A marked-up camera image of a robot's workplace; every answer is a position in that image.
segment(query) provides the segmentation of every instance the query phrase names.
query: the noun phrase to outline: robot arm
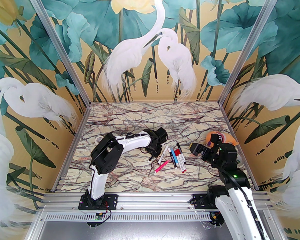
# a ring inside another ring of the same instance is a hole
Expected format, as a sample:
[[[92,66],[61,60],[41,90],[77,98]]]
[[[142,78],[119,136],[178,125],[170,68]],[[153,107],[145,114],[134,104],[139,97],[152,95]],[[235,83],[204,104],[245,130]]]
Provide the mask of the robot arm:
[[[222,143],[221,136],[211,135],[213,147],[193,143],[190,151],[219,170],[224,186],[210,186],[207,195],[200,199],[205,206],[216,207],[234,240],[269,240],[253,201],[247,176],[237,168],[237,151],[232,144]]]
[[[131,133],[117,137],[112,133],[107,133],[91,152],[89,168],[93,173],[86,193],[87,198],[91,202],[103,198],[108,175],[114,170],[123,153],[137,148],[145,148],[151,154],[151,158],[157,157],[161,153],[161,144],[167,138],[167,132],[162,127],[156,131],[145,129],[138,134]]]

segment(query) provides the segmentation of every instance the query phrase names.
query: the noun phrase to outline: black mounting plate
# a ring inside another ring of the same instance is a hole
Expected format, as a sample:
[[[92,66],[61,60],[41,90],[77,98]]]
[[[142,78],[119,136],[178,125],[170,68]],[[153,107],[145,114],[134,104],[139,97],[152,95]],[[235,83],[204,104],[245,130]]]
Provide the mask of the black mounting plate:
[[[215,205],[210,204],[206,193],[192,194],[190,204],[194,205],[195,210],[217,209]]]
[[[105,194],[102,197],[102,200],[98,200],[97,205],[95,202],[89,202],[89,197],[87,194],[83,194],[81,196],[78,209],[79,210],[104,210],[105,209],[105,202],[108,204],[108,210],[115,210],[117,208],[118,202],[118,195],[117,194]]]

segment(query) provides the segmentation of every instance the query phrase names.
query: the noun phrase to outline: blue marker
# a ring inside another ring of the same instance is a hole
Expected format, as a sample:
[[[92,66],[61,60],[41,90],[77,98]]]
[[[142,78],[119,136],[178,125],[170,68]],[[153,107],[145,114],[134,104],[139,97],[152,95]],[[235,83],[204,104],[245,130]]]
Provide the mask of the blue marker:
[[[169,152],[172,153],[172,156],[173,156],[173,159],[174,159],[174,161],[175,161],[175,164],[176,164],[177,166],[179,166],[178,159],[177,159],[177,157],[176,157],[176,155],[175,155],[173,149],[168,148],[168,150],[169,150]]]

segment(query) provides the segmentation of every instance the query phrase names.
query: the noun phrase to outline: orange plush toy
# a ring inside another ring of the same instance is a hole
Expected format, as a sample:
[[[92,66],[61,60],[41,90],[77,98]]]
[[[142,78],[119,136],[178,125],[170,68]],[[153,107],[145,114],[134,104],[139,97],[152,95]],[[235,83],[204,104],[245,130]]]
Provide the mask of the orange plush toy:
[[[211,131],[207,134],[206,137],[206,145],[210,148],[213,147],[213,143],[210,141],[211,140],[211,134],[219,134],[222,137],[222,143],[231,143],[232,145],[236,146],[239,143],[235,140],[234,137],[232,137],[232,135],[228,134],[228,133],[221,133],[218,131]]]

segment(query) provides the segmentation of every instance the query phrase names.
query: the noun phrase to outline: egret neck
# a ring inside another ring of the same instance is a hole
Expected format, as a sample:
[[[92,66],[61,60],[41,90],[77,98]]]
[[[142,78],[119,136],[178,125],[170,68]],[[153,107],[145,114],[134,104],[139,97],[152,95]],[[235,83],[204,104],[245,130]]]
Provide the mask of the egret neck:
[[[149,42],[155,34],[159,32],[159,30],[162,28],[165,22],[165,7],[162,3],[162,0],[154,0],[154,7],[157,11],[157,19],[152,27],[152,29],[146,33],[144,36],[140,37],[140,39],[143,40],[142,43]],[[142,48],[142,55],[147,51],[151,43],[147,44],[145,47]]]

